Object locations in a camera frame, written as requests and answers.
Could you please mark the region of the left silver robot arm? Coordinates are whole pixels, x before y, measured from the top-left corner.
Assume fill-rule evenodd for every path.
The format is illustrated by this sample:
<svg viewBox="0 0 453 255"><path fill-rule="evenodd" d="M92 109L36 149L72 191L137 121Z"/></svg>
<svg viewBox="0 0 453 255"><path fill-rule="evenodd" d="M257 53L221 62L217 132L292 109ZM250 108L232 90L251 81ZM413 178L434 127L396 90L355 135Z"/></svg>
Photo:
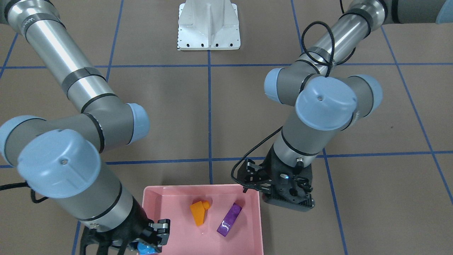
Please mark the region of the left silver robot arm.
<svg viewBox="0 0 453 255"><path fill-rule="evenodd" d="M370 115L381 103L380 84L367 75L331 75L361 40L384 24L452 23L451 0L355 0L313 46L303 46L288 68L265 78L265 95L293 106L260 165L270 186L263 200L292 210L314 208L312 161L338 132Z"/></svg>

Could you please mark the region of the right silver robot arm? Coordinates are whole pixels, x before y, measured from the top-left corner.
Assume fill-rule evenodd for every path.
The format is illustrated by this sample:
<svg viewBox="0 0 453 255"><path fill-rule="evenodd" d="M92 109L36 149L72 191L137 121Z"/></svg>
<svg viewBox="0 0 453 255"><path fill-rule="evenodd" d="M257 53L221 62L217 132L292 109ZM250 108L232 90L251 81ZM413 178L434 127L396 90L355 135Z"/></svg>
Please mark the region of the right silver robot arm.
<svg viewBox="0 0 453 255"><path fill-rule="evenodd" d="M1 126L1 153L32 192L55 200L83 224L80 254L97 244L141 255L161 253L170 220L149 219L100 154L149 132L143 107L123 103L87 59L49 0L2 0L1 23L22 35L78 114L56 120L23 115Z"/></svg>

